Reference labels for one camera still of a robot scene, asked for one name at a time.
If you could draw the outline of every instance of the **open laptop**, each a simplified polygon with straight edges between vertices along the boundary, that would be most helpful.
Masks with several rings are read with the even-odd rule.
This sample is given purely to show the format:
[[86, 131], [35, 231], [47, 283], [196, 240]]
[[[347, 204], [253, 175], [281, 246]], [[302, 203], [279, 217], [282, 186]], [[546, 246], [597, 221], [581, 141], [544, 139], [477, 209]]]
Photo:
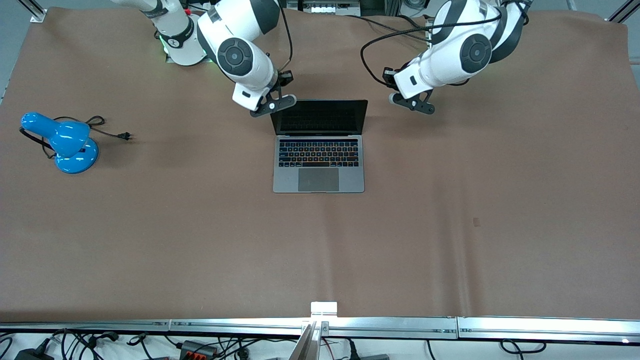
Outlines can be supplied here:
[[366, 100], [298, 100], [271, 114], [276, 131], [273, 191], [364, 191]]

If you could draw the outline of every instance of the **brown table cover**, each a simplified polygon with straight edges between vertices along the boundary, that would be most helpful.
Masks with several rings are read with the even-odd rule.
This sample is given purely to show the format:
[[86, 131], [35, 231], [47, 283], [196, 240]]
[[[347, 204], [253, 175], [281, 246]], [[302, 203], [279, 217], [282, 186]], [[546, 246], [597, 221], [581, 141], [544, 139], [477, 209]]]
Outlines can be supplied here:
[[[368, 99], [365, 192], [275, 194], [274, 134], [212, 63], [164, 62], [142, 14], [51, 8], [0, 106], [0, 320], [515, 315], [640, 318], [640, 96], [627, 29], [532, 12], [508, 58], [391, 105], [360, 63], [387, 33], [287, 11], [286, 93]], [[396, 28], [402, 19], [377, 18]], [[256, 43], [284, 62], [282, 21]], [[370, 47], [377, 75], [423, 49]], [[21, 116], [107, 118], [61, 173]]]

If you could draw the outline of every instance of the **cable connector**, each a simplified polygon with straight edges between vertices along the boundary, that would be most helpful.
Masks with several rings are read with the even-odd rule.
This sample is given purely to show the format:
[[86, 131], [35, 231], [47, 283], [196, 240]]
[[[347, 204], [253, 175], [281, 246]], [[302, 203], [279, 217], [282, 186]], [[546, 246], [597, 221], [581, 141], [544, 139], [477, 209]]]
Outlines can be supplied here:
[[133, 137], [133, 134], [130, 134], [127, 132], [127, 133], [117, 134], [116, 137], [129, 141]]

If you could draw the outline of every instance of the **keyboard key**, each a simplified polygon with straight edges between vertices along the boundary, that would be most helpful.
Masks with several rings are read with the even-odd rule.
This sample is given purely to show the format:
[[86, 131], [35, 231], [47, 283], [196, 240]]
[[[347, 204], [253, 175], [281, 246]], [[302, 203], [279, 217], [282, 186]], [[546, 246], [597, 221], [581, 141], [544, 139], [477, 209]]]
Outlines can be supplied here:
[[302, 167], [329, 167], [329, 163], [324, 161], [317, 163], [302, 163]]

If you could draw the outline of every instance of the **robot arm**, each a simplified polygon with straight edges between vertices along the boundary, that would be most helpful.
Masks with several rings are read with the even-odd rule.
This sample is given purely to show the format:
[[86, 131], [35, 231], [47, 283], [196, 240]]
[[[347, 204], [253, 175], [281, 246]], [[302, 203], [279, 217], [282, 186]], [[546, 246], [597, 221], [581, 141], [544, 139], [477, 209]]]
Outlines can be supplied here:
[[[436, 14], [434, 26], [477, 24], [436, 28], [427, 51], [399, 70], [385, 69], [385, 82], [400, 91], [391, 94], [391, 103], [433, 113], [434, 106], [427, 102], [432, 89], [467, 80], [513, 52], [531, 1], [503, 1], [502, 6], [491, 6], [483, 0], [446, 2]], [[420, 99], [422, 92], [427, 93], [424, 100]]]
[[166, 52], [179, 65], [194, 65], [205, 57], [198, 43], [195, 22], [198, 16], [187, 15], [179, 0], [111, 0], [140, 10], [153, 23]]
[[[276, 0], [222, 0], [198, 20], [202, 48], [236, 83], [233, 100], [254, 117], [296, 104], [295, 96], [280, 93], [293, 80], [291, 72], [279, 73], [269, 56], [252, 43], [275, 28], [279, 17]], [[278, 99], [270, 95], [275, 90]]]

